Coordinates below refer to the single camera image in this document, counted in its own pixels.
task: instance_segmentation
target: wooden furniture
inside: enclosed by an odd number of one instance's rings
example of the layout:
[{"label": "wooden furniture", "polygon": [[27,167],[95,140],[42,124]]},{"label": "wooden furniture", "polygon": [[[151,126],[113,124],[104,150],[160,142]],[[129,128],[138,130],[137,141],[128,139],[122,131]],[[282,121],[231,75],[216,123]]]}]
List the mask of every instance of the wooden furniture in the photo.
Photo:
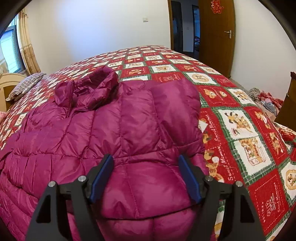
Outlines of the wooden furniture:
[{"label": "wooden furniture", "polygon": [[288,93],[275,122],[296,131],[296,73],[291,72],[291,78]]},{"label": "wooden furniture", "polygon": [[17,73],[7,73],[0,76],[0,111],[6,112],[13,102],[5,101],[14,87],[26,76]]}]

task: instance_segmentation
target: red patterned bedspread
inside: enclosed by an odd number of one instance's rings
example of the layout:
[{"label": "red patterned bedspread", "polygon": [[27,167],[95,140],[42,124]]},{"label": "red patterned bedspread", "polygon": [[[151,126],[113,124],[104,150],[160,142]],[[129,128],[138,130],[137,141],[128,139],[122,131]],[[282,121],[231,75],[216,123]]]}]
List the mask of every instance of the red patterned bedspread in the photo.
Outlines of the red patterned bedspread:
[{"label": "red patterned bedspread", "polygon": [[[101,54],[45,77],[8,111],[0,146],[20,127],[27,112],[47,101],[60,81],[79,79],[99,66],[113,68],[120,81],[167,82],[187,78],[200,92],[200,128],[210,174],[221,182],[241,180],[258,211],[264,234],[272,240],[296,201],[296,162],[292,141],[278,130],[241,89],[201,62],[163,46],[142,46]],[[215,232],[224,213],[220,204]]]}]

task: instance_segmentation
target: puffer jacket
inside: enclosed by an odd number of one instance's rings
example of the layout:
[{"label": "puffer jacket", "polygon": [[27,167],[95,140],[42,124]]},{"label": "puffer jacket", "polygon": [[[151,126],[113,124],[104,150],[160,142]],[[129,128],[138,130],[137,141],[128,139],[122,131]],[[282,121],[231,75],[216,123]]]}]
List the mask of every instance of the puffer jacket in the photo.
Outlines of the puffer jacket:
[{"label": "puffer jacket", "polygon": [[[185,240],[198,206],[178,168],[186,153],[205,174],[199,93],[188,80],[128,81],[102,67],[59,83],[31,110],[0,151],[0,217],[23,241],[51,180],[64,184],[114,157],[102,200],[94,205],[108,240]],[[80,240],[68,213],[74,240]]]}]

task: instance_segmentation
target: headboard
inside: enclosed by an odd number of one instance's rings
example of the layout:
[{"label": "headboard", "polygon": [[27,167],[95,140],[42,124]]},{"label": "headboard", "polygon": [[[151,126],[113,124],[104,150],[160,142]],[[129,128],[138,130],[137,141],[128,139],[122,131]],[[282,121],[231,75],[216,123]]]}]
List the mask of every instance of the headboard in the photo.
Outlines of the headboard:
[{"label": "headboard", "polygon": [[8,73],[0,76],[0,111],[6,112],[12,105],[5,101],[13,88],[18,85],[26,76],[17,73]]}]

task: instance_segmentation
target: beige floral curtain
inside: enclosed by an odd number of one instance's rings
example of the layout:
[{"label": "beige floral curtain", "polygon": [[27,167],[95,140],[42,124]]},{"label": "beige floral curtain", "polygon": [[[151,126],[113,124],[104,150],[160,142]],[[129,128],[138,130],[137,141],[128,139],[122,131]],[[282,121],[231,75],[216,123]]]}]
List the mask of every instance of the beige floral curtain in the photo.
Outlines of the beige floral curtain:
[{"label": "beige floral curtain", "polygon": [[40,73],[41,70],[37,63],[34,50],[32,47],[29,30],[27,26],[27,14],[26,10],[20,11],[17,17],[17,41],[20,47],[20,53],[24,61],[26,70],[29,75],[34,73]]},{"label": "beige floral curtain", "polygon": [[2,53],[1,44],[0,44],[0,78],[3,74],[8,73],[7,63],[5,61],[4,55]]}]

